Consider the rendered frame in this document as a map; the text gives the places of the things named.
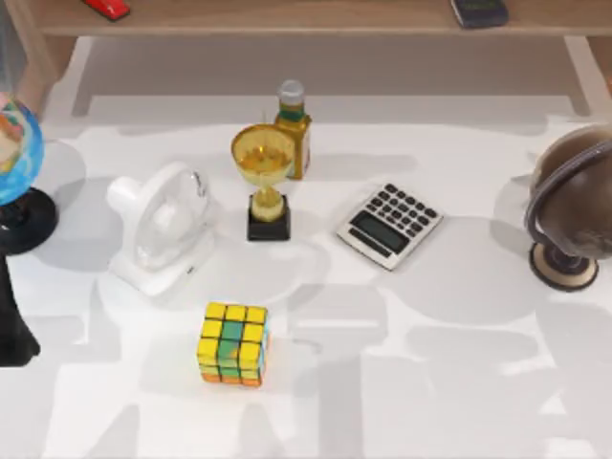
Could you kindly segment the gold trophy on black base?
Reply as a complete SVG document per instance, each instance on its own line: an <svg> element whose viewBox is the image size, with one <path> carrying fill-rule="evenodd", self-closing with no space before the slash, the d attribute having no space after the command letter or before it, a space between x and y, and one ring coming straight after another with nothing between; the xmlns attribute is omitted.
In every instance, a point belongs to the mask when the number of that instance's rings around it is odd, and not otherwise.
<svg viewBox="0 0 612 459"><path fill-rule="evenodd" d="M235 135L230 153L243 179L255 187L248 206L247 239L288 241L291 207L276 186L287 180L295 157L294 139L274 124L253 124Z"/></svg>

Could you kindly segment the silver calculator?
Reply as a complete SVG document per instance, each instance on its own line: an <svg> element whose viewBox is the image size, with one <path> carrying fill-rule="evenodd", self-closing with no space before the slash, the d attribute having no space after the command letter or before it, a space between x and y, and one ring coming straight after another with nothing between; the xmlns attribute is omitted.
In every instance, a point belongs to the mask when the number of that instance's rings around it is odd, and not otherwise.
<svg viewBox="0 0 612 459"><path fill-rule="evenodd" d="M338 225L337 237L393 272L437 229L445 214L396 182L376 185Z"/></svg>

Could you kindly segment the yellow bottle with grey cap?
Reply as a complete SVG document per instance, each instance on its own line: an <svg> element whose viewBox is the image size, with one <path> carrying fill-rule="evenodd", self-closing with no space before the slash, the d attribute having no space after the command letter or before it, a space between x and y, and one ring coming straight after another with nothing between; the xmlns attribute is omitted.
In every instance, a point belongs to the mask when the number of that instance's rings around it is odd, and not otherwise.
<svg viewBox="0 0 612 459"><path fill-rule="evenodd" d="M274 123L295 140L295 158L288 175L292 180L302 180L311 160L311 123L306 112L305 88L295 79L287 79L277 90L278 112Z"/></svg>

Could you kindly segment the yellow and green puzzle cube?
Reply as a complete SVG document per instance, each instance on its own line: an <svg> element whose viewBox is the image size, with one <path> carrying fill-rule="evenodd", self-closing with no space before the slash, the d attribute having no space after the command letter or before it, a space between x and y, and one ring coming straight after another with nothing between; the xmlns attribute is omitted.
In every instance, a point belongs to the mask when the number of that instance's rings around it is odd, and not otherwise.
<svg viewBox="0 0 612 459"><path fill-rule="evenodd" d="M210 302L196 349L202 379L208 383L261 386L269 345L267 308Z"/></svg>

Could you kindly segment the white desk fan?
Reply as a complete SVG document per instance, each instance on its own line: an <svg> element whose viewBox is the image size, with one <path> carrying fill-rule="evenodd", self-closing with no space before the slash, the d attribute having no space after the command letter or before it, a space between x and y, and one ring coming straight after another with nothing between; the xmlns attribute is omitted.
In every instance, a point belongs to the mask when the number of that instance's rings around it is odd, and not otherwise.
<svg viewBox="0 0 612 459"><path fill-rule="evenodd" d="M145 181L118 177L106 200L123 224L109 271L139 293L168 294L211 255L208 180L193 166L169 163Z"/></svg>

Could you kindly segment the wooden shelf unit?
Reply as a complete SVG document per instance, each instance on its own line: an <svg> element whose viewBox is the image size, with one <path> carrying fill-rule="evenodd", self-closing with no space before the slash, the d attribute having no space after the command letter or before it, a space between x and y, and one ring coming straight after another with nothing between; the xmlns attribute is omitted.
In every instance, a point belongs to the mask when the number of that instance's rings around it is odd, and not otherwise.
<svg viewBox="0 0 612 459"><path fill-rule="evenodd" d="M74 110L96 97L556 96L583 42L612 106L612 0L505 0L502 27L468 31L449 0L126 0L112 22L83 0L0 0L26 56L21 97L40 107L77 43L94 60Z"/></svg>

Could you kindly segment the brown globe on stand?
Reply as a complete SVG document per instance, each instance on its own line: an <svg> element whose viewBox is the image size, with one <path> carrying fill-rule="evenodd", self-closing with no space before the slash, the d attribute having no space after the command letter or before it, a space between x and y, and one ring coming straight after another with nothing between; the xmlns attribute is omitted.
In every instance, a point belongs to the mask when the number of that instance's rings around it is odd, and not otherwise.
<svg viewBox="0 0 612 459"><path fill-rule="evenodd" d="M571 131L538 158L524 226L544 284L576 292L595 281L612 258L612 124Z"/></svg>

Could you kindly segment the dark blue calculator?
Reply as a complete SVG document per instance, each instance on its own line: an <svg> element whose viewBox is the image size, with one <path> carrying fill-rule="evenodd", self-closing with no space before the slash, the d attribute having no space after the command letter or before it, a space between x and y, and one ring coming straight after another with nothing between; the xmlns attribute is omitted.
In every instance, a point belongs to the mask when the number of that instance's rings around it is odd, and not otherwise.
<svg viewBox="0 0 612 459"><path fill-rule="evenodd" d="M503 0L449 0L449 2L463 29L502 27L510 18Z"/></svg>

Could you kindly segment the red toy car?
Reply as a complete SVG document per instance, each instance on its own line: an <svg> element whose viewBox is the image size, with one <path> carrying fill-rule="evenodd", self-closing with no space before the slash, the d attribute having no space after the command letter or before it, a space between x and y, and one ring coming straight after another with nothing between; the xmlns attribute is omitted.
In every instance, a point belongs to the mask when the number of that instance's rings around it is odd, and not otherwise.
<svg viewBox="0 0 612 459"><path fill-rule="evenodd" d="M81 0L81 2L105 19L116 22L131 13L125 0Z"/></svg>

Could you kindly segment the blue globe on black stand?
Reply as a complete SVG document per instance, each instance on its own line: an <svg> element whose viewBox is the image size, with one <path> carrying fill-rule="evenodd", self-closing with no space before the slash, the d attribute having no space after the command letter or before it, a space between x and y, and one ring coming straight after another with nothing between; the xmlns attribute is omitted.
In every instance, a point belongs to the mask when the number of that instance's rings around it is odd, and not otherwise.
<svg viewBox="0 0 612 459"><path fill-rule="evenodd" d="M47 241L58 224L53 198L33 185L45 143L33 112L0 92L0 254L22 254Z"/></svg>

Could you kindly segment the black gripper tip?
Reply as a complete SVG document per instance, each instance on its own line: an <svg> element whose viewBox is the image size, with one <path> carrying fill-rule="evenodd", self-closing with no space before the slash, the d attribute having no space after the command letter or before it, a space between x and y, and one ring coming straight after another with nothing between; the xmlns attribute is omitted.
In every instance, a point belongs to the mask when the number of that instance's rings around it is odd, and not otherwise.
<svg viewBox="0 0 612 459"><path fill-rule="evenodd" d="M0 368L25 366L40 351L39 342L20 314L7 258L0 252Z"/></svg>

